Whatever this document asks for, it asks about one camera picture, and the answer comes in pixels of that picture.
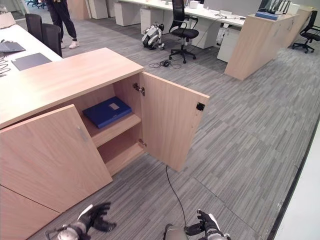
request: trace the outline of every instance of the robotic arm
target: robotic arm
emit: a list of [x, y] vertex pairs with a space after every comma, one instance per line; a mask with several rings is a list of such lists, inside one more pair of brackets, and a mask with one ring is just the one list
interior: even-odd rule
[[217, 220], [210, 213], [198, 210], [199, 223], [186, 226], [184, 229], [168, 224], [165, 227], [164, 240], [188, 240], [188, 236], [194, 236], [204, 232], [205, 236], [199, 240], [231, 240], [229, 234], [223, 234]]
[[95, 206], [87, 207], [78, 217], [77, 221], [64, 225], [59, 229], [49, 230], [45, 232], [47, 240], [52, 240], [50, 234], [58, 233], [56, 240], [85, 240], [90, 239], [88, 231], [91, 227], [102, 231], [110, 232], [117, 224], [104, 220], [107, 211], [110, 209], [110, 202], [101, 203]]

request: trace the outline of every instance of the cabinet door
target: cabinet door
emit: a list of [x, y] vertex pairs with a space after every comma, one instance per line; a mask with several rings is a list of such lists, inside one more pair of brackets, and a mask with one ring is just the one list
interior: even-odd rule
[[142, 131], [146, 151], [171, 168], [180, 171], [209, 96], [156, 77], [140, 74]]
[[63, 212], [112, 181], [74, 105], [0, 131], [1, 185]]
[[0, 186], [1, 240], [26, 239], [58, 215], [58, 212]]

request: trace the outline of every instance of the person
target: person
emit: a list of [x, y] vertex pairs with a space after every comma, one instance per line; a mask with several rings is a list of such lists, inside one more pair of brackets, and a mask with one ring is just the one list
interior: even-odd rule
[[46, 0], [46, 5], [50, 12], [53, 24], [61, 28], [61, 48], [65, 48], [65, 45], [62, 41], [64, 37], [63, 23], [66, 27], [68, 34], [72, 37], [72, 43], [70, 44], [69, 48], [75, 49], [76, 47], [79, 47], [80, 44], [77, 40], [75, 25], [72, 22], [68, 11], [67, 0]]

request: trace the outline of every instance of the blue folder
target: blue folder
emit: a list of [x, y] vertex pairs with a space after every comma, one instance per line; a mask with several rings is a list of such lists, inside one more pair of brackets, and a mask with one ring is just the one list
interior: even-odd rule
[[99, 129], [131, 112], [131, 107], [116, 96], [83, 110], [83, 114]]
[[255, 13], [255, 16], [260, 17], [260, 18], [264, 18], [264, 19], [277, 20], [279, 15], [275, 15], [275, 14], [268, 13], [268, 12], [257, 11]]

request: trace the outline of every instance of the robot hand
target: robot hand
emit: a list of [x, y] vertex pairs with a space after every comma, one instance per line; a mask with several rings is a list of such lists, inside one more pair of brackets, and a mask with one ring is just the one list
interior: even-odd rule
[[205, 237], [200, 240], [225, 240], [230, 239], [229, 235], [224, 235], [217, 223], [215, 217], [210, 213], [207, 214], [200, 209], [197, 211], [199, 214], [197, 218], [200, 220], [200, 223], [194, 224], [192, 226], [186, 226], [184, 231], [187, 235], [193, 236], [205, 232]]
[[110, 204], [110, 202], [105, 202], [95, 205], [79, 217], [78, 221], [85, 225], [86, 232], [88, 232], [91, 227], [102, 232], [110, 232], [117, 226], [117, 224], [109, 223], [103, 219], [110, 209]]

